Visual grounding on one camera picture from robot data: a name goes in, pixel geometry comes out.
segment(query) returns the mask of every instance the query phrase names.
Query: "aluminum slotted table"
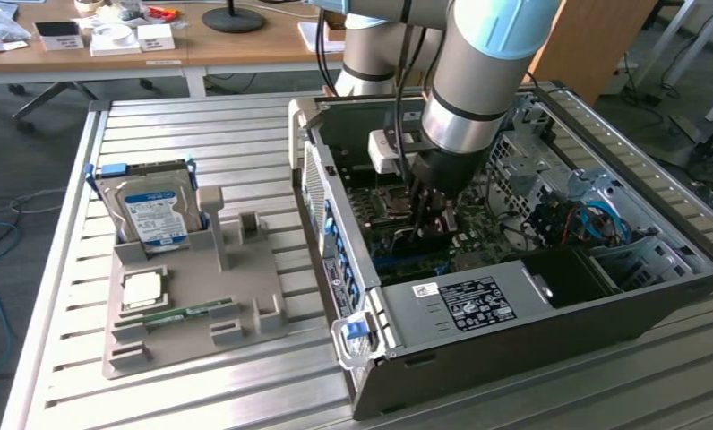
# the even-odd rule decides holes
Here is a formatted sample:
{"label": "aluminum slotted table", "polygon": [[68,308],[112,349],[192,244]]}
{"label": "aluminum slotted table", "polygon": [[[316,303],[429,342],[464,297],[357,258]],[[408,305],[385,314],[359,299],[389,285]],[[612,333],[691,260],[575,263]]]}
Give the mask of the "aluminum slotted table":
{"label": "aluminum slotted table", "polygon": [[[637,340],[391,416],[351,420],[288,178],[287,105],[312,95],[121,101],[88,114],[1,428],[713,428],[713,296]],[[605,122],[568,94],[556,97],[639,163]],[[256,210],[268,223],[293,333],[108,381],[112,224],[83,166],[187,155],[199,184],[223,187],[221,218]],[[661,191],[672,207],[678,186]],[[692,219],[713,229],[708,216]]]}

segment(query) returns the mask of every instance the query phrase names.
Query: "power supply label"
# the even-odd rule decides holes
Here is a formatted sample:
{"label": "power supply label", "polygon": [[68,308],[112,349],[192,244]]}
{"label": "power supply label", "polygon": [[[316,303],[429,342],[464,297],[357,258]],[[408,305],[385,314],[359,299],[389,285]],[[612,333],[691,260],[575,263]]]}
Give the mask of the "power supply label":
{"label": "power supply label", "polygon": [[125,196],[139,239],[147,245],[172,245],[185,240],[188,232],[184,219],[173,210],[177,202],[172,191]]}
{"label": "power supply label", "polygon": [[439,287],[443,302],[460,331],[469,331],[515,318],[511,305],[491,277]]}

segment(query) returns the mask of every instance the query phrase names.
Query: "orange object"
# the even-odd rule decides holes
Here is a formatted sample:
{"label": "orange object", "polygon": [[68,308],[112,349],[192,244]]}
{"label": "orange object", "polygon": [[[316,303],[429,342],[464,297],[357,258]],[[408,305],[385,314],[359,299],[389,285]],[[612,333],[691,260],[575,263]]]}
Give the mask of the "orange object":
{"label": "orange object", "polygon": [[176,9],[167,9],[165,7],[153,6],[147,7],[147,15],[152,18],[156,18],[157,20],[163,20],[164,22],[172,22],[179,17],[180,12]]}

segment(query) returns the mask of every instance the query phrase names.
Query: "lamp base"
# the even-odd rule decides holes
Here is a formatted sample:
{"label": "lamp base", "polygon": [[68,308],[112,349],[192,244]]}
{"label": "lamp base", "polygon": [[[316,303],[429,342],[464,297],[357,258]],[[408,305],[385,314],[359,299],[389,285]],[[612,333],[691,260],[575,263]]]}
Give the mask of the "lamp base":
{"label": "lamp base", "polygon": [[221,33],[248,33],[265,25],[265,18],[248,9],[235,9],[235,14],[228,14],[228,9],[220,7],[201,15],[201,23]]}

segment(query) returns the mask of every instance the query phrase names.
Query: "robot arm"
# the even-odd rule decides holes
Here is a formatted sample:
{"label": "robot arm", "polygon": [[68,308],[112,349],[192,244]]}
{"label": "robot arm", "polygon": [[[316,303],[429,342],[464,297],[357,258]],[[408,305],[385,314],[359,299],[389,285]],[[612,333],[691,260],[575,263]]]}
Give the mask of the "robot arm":
{"label": "robot arm", "polygon": [[[385,20],[349,30],[339,85],[373,79],[361,94],[392,90],[404,25],[444,29],[441,56],[421,116],[423,140],[411,168],[412,212],[417,224],[441,216],[469,185],[511,107],[536,50],[545,43],[559,0],[307,0],[339,13]],[[440,43],[440,32],[431,43]]]}

